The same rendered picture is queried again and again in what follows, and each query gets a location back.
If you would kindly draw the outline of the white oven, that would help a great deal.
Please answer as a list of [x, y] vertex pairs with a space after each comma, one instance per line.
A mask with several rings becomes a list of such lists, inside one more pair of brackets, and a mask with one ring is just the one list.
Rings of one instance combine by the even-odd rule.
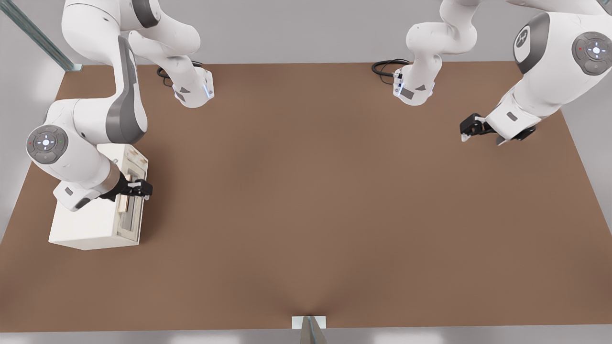
[[[148, 159], [129, 144], [100, 144], [98, 150], [117, 164], [129, 181], [146, 179]], [[137, 246], [144, 199], [120, 194], [115, 201], [97, 198], [71, 212], [57, 203], [48, 241], [94, 250]]]

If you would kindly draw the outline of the silver frame post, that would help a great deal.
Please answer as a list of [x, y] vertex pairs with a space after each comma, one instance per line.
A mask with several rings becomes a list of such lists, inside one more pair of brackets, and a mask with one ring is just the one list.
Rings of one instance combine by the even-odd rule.
[[299, 344], [328, 344], [323, 334], [326, 327], [326, 316], [292, 316], [292, 329], [300, 329]]
[[64, 71], [77, 72], [82, 70], [83, 65], [73, 63], [12, 0], [0, 0], [0, 11], [15, 23], [29, 39], [35, 42]]

